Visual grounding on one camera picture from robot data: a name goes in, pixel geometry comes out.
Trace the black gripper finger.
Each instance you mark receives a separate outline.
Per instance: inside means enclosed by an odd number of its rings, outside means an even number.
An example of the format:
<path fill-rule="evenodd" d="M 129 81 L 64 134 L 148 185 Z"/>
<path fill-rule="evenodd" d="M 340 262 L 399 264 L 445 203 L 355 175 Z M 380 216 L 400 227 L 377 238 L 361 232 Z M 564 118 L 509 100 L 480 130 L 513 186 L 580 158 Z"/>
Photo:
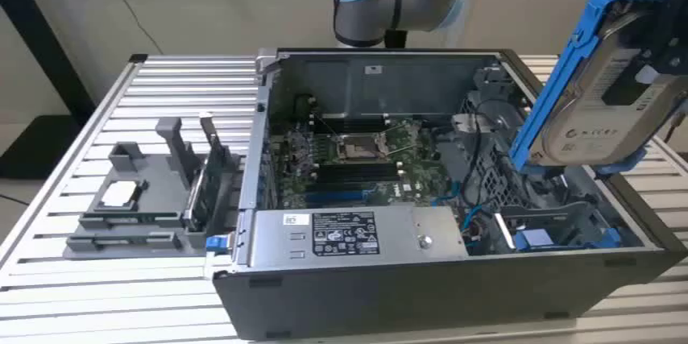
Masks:
<path fill-rule="evenodd" d="M 605 105 L 647 105 L 649 88 L 664 91 L 673 82 L 673 57 L 664 53 L 665 48 L 655 48 L 628 35 L 611 35 L 603 40 L 600 87 Z"/>

